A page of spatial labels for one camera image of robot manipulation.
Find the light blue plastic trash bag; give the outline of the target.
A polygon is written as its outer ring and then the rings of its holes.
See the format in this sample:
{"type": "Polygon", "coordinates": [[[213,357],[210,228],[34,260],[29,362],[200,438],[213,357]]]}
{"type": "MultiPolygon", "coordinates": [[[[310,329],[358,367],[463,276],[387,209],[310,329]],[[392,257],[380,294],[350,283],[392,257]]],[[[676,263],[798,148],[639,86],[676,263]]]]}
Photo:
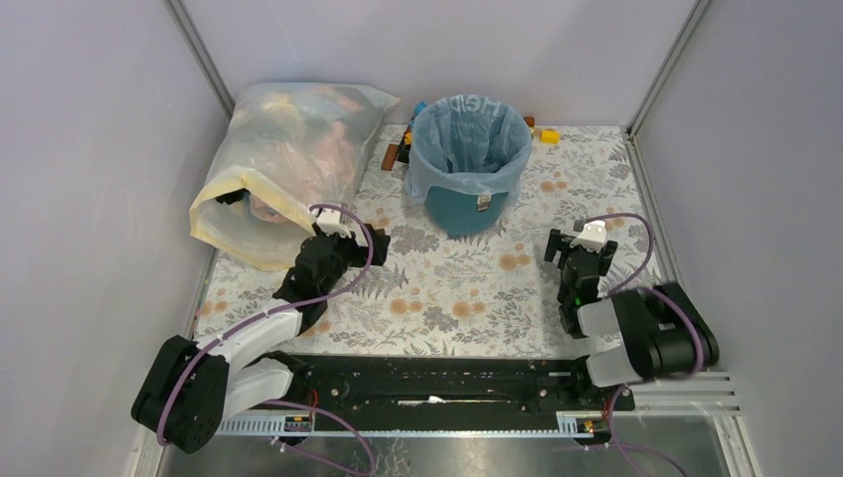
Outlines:
{"type": "Polygon", "coordinates": [[[405,188],[422,203],[434,187],[470,196],[517,195],[533,150],[512,106],[484,95],[439,99],[414,120],[405,188]]]}

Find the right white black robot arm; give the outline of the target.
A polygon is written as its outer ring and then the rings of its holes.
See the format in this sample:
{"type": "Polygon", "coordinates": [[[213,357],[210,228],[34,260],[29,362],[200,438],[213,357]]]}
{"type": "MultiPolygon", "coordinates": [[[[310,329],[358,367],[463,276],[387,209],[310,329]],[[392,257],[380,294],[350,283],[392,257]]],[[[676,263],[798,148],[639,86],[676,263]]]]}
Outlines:
{"type": "Polygon", "coordinates": [[[561,274],[557,300],[564,331],[577,339],[621,338],[617,347],[579,360],[570,394],[585,409],[604,402],[610,387],[693,375],[720,358],[717,338],[679,283],[599,296],[616,249],[596,221],[574,236],[551,230],[544,253],[561,274]]]}

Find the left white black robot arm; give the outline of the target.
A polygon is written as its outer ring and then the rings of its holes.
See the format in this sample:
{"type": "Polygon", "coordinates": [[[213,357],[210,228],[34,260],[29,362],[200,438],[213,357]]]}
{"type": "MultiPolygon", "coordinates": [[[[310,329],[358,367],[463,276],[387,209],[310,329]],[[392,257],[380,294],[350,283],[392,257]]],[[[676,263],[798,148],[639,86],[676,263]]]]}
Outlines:
{"type": "Polygon", "coordinates": [[[354,234],[308,238],[266,308],[214,338],[180,335],[163,343],[131,407],[131,418],[159,441],[185,453],[205,446],[220,424],[275,399],[295,408],[308,395],[308,368],[275,346],[312,328],[338,282],[351,268],[366,272],[385,263],[390,236],[365,226],[366,244],[354,234]]]}

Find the teal plastic trash bin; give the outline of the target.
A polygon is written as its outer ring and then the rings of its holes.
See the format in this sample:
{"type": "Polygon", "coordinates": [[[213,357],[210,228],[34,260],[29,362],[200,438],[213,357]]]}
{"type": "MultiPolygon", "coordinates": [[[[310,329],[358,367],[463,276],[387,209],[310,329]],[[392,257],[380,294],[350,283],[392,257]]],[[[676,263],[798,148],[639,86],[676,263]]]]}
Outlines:
{"type": "Polygon", "coordinates": [[[500,219],[508,193],[467,195],[441,187],[431,187],[423,201],[430,220],[450,239],[480,234],[500,219]]]}

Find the brown wooden block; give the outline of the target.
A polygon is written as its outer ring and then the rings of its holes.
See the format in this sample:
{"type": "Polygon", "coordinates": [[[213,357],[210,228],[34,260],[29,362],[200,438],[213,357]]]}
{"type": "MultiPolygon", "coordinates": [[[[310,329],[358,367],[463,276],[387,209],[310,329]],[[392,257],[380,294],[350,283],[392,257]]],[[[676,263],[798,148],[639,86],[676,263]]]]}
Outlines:
{"type": "Polygon", "coordinates": [[[392,171],[397,163],[407,164],[409,160],[409,152],[404,141],[400,143],[390,143],[384,154],[381,169],[383,171],[392,171]]]}

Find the floral patterned table mat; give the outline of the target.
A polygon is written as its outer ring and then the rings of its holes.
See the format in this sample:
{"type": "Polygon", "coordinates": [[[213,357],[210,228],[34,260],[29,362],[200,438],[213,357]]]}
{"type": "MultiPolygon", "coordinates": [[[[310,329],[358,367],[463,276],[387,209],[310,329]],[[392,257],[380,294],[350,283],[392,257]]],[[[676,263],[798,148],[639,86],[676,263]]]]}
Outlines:
{"type": "Polygon", "coordinates": [[[385,127],[353,202],[355,214],[391,236],[383,266],[332,299],[317,324],[281,345],[298,354],[570,359],[612,349],[616,334],[577,339],[560,322],[558,268],[544,262],[551,229],[606,216],[618,251],[600,290],[624,279],[655,284],[642,205],[617,126],[564,126],[556,145],[535,143],[517,200],[485,232],[449,238],[411,203],[406,168],[381,169],[401,128],[385,127]]]}

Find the yellow toy block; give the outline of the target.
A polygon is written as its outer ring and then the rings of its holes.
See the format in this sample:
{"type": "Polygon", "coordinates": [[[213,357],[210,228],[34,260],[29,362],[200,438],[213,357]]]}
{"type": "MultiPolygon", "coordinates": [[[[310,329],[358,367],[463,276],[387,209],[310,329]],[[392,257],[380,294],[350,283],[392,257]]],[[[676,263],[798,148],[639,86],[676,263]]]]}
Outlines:
{"type": "Polygon", "coordinates": [[[542,129],[539,132],[539,140],[544,144],[558,144],[561,140],[561,133],[556,130],[542,129]]]}

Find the small colourful toy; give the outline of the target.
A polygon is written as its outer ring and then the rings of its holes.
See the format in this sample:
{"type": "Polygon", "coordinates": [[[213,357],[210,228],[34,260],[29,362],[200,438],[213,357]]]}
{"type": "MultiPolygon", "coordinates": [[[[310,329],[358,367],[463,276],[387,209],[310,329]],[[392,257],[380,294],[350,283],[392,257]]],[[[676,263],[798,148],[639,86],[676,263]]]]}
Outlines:
{"type": "Polygon", "coordinates": [[[404,133],[404,135],[403,135],[403,142],[404,142],[404,144],[405,144],[406,146],[410,146],[410,145],[412,144],[412,142],[413,142],[413,129],[414,129],[414,126],[415,126],[416,119],[417,119],[418,115],[419,115],[419,114],[420,114],[420,113],[421,113],[421,112],[422,112],[422,111],[423,111],[426,107],[427,107],[427,103],[426,103],[425,101],[420,101],[420,102],[419,102],[419,103],[418,103],[418,104],[414,107],[413,114],[412,114],[412,116],[411,116],[411,119],[410,119],[410,121],[409,121],[409,123],[408,123],[408,126],[407,126],[407,128],[406,128],[406,130],[405,130],[405,133],[404,133]]]}

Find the large translucent stuffed bag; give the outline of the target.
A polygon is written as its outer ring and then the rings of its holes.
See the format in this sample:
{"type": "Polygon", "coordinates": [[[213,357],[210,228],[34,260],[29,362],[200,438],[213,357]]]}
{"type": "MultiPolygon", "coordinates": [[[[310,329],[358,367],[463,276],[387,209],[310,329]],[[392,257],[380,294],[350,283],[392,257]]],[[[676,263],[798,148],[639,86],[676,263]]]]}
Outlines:
{"type": "Polygon", "coordinates": [[[237,96],[189,210],[190,234],[261,270],[292,266],[310,206],[350,206],[399,98],[370,85],[264,82],[237,96]]]}

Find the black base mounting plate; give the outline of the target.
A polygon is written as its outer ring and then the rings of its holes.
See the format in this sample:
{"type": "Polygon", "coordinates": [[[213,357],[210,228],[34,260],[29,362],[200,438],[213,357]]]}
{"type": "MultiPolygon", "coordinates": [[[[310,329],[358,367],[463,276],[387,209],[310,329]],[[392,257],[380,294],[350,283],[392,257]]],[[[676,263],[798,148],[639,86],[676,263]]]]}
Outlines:
{"type": "Polygon", "coordinates": [[[284,399],[327,410],[318,417],[354,428],[537,428],[553,412],[601,416],[610,403],[620,411],[635,408],[631,393],[613,398],[612,388],[581,381],[580,359],[283,354],[308,368],[284,399]]]}

